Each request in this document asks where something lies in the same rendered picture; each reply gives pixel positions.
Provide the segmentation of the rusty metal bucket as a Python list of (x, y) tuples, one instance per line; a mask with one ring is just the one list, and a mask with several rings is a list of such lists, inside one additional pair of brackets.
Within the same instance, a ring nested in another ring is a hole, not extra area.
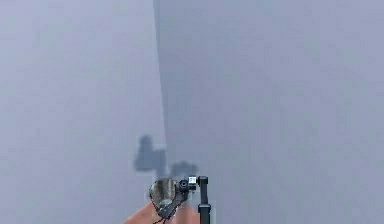
[(155, 181), (149, 189), (149, 197), (162, 222), (169, 220), (182, 205), (179, 181), (162, 178)]

